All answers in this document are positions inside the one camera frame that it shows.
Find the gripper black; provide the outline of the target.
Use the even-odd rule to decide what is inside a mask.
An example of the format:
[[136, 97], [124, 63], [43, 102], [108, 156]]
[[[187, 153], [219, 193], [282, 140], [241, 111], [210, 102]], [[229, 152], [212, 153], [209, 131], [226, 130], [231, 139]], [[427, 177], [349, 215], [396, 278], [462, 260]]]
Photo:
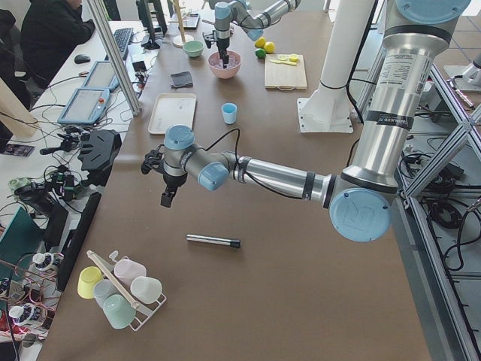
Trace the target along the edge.
[[178, 172], [164, 169], [162, 174], [166, 189], [161, 195], [160, 204], [163, 207], [171, 207], [176, 195], [176, 190], [184, 185], [187, 180], [187, 173], [184, 171]]
[[227, 68], [229, 64], [229, 54], [228, 54], [228, 47], [230, 45], [230, 31], [215, 31], [215, 40], [216, 45], [219, 50], [219, 59], [222, 61], [222, 67]]

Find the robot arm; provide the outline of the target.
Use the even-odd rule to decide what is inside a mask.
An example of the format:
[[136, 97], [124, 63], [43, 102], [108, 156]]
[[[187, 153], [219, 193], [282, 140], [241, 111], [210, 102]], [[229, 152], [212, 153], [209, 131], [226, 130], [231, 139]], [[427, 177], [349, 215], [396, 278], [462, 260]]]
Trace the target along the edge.
[[229, 61], [228, 47], [230, 45], [230, 25], [236, 23], [252, 41], [257, 41], [264, 29], [275, 24], [283, 15], [294, 11], [300, 1], [276, 1], [268, 8], [253, 16], [246, 1], [209, 1], [210, 9], [214, 11], [215, 21], [212, 35], [205, 35], [208, 47], [216, 43], [222, 67]]
[[171, 205], [186, 186], [181, 207], [193, 205], [195, 191], [206, 201], [239, 193], [235, 184], [261, 187], [294, 210], [313, 202], [324, 221], [342, 237], [367, 242], [382, 237], [392, 221], [390, 206], [398, 183], [395, 168], [414, 124], [421, 94], [435, 58], [449, 48], [466, 1], [390, 1], [382, 46], [386, 57], [374, 96], [360, 124], [349, 118], [346, 85], [371, 24], [373, 1], [341, 2], [340, 19], [329, 35], [324, 22], [300, 14], [299, 2], [278, 1], [249, 14], [241, 1], [213, 3], [214, 27], [207, 33], [216, 55], [233, 50], [228, 39], [236, 25], [251, 33], [285, 32], [295, 51], [313, 57], [319, 70], [304, 98], [264, 94], [259, 86], [236, 93], [227, 85], [207, 94], [239, 105], [240, 118], [214, 132], [213, 112], [194, 127], [170, 126], [160, 144], [161, 205]]

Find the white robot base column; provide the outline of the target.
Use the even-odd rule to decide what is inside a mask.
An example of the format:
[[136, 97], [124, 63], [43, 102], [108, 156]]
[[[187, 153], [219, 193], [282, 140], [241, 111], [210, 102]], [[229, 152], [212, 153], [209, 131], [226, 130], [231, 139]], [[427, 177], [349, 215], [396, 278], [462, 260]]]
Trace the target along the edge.
[[298, 99], [298, 122], [303, 133], [351, 133], [351, 103], [346, 94], [362, 39], [377, 7], [374, 0], [339, 3], [318, 88]]

